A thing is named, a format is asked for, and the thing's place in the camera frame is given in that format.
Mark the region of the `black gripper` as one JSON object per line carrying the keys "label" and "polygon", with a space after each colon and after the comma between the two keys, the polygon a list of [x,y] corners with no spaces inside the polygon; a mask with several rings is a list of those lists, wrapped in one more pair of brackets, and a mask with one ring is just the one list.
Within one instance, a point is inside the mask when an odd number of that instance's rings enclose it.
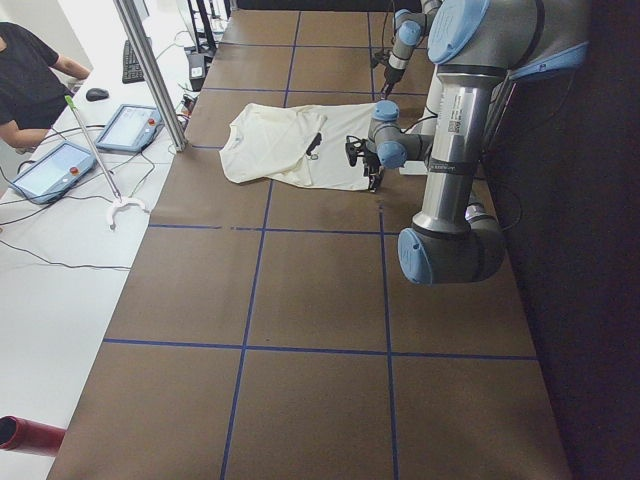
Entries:
{"label": "black gripper", "polygon": [[401,80],[401,70],[391,65],[384,69],[385,84],[381,90],[381,97],[388,98],[392,94],[392,86]]}
{"label": "black gripper", "polygon": [[364,175],[369,179],[368,191],[375,193],[384,178],[384,167],[375,153],[368,152],[363,157]]}

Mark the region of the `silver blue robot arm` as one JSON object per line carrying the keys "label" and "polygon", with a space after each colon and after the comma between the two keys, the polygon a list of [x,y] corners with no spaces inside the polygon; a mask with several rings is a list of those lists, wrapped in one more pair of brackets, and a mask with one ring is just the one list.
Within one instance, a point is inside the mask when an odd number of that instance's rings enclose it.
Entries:
{"label": "silver blue robot arm", "polygon": [[402,80],[414,50],[429,36],[442,1],[422,1],[421,5],[421,13],[407,9],[397,10],[394,13],[393,45],[390,51],[383,54],[381,60],[384,66],[382,99],[387,99],[395,85]]}
{"label": "silver blue robot arm", "polygon": [[426,1],[418,13],[397,12],[385,85],[403,76],[416,46],[425,43],[435,77],[435,124],[406,133],[398,106],[374,107],[359,152],[369,174],[422,162],[424,199],[397,251],[405,277],[417,284],[482,281],[504,259],[497,220],[472,192],[494,89],[506,81],[577,69],[588,47],[587,1]]}

